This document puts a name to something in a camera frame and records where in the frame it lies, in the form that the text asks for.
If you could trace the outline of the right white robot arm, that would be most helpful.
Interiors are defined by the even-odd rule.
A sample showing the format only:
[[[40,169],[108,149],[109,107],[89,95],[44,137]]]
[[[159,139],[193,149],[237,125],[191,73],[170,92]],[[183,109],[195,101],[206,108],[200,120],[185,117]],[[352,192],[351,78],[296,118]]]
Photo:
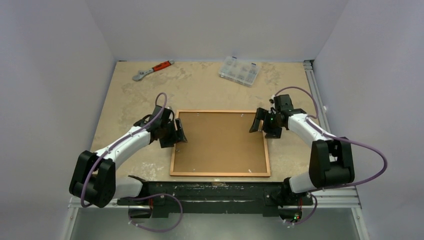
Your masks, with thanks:
[[[273,96],[270,109],[257,108],[250,132],[264,132],[267,139],[279,139],[283,130],[295,133],[310,147],[308,170],[285,179],[280,196],[288,204],[301,193],[350,184],[355,179],[351,144],[337,140],[301,108],[294,108],[288,94]]]

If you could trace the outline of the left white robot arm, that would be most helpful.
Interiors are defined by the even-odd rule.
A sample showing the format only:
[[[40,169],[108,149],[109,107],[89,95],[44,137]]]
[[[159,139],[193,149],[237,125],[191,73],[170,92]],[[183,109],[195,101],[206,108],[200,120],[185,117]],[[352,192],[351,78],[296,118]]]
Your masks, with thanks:
[[[159,141],[171,148],[187,142],[182,120],[174,111],[156,105],[152,114],[136,121],[119,139],[104,148],[83,151],[77,158],[69,184],[69,193],[80,199],[82,207],[103,208],[111,200],[130,198],[138,205],[149,199],[147,182],[133,175],[116,177],[118,168],[136,152]]]

